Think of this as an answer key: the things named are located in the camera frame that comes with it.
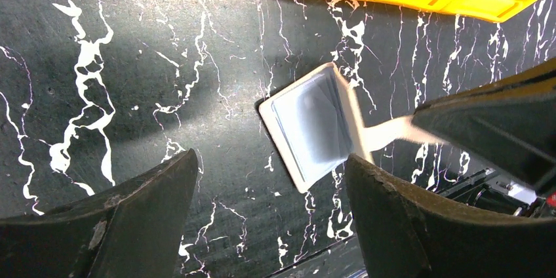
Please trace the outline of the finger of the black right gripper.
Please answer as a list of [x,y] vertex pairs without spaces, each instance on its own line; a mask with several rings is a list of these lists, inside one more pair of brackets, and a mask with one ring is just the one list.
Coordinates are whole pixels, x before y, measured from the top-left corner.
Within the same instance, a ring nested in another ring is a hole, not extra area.
[[555,193],[555,59],[426,102],[412,124],[510,175],[540,196]]

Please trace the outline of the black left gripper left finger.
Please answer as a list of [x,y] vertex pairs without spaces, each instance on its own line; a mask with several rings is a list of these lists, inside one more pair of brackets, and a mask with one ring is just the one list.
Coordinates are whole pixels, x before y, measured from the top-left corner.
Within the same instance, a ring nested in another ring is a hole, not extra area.
[[184,151],[42,216],[1,221],[2,277],[172,277],[198,174]]

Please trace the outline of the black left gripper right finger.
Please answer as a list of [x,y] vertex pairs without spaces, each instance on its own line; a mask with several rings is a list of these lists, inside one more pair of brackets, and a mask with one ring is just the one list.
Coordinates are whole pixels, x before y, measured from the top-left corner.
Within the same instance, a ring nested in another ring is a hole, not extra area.
[[554,277],[555,220],[447,199],[352,154],[346,190],[370,277]]

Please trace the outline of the white leather card holder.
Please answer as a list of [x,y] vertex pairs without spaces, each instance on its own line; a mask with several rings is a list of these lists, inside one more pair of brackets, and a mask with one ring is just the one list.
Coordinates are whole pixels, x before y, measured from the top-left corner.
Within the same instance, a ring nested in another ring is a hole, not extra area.
[[401,139],[443,140],[406,115],[372,127],[364,124],[357,95],[335,63],[323,64],[262,102],[258,111],[300,193],[351,154],[372,163],[372,152]]

